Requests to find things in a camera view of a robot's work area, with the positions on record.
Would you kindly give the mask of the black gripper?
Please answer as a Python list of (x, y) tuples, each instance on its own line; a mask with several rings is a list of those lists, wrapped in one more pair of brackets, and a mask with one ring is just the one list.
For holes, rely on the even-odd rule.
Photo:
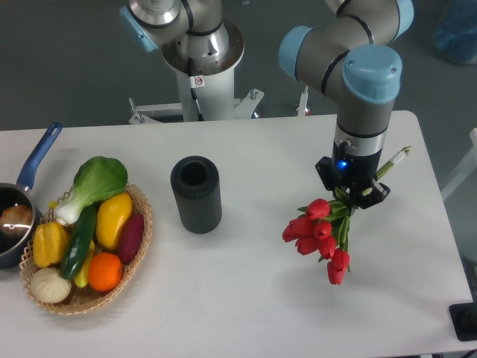
[(382, 203), (391, 189), (375, 179), (382, 148), (371, 155), (357, 156), (350, 148), (345, 151), (334, 142), (331, 157), (322, 157), (315, 169), (327, 191), (334, 192), (341, 186), (350, 187), (350, 200), (353, 206), (367, 209)]

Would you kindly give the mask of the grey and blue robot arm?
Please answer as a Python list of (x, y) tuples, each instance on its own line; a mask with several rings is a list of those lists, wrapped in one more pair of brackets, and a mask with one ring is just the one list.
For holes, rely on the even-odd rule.
[[(399, 92), (402, 61), (390, 43), (414, 18), (410, 1), (330, 1), (336, 22), (325, 31), (290, 30), (281, 69), (338, 105), (332, 155), (316, 169), (325, 188), (348, 191), (351, 207), (385, 200), (377, 166)], [(145, 50), (162, 52), (175, 71), (186, 121), (231, 119), (234, 69), (244, 54), (238, 28), (220, 1), (128, 1), (120, 17)]]

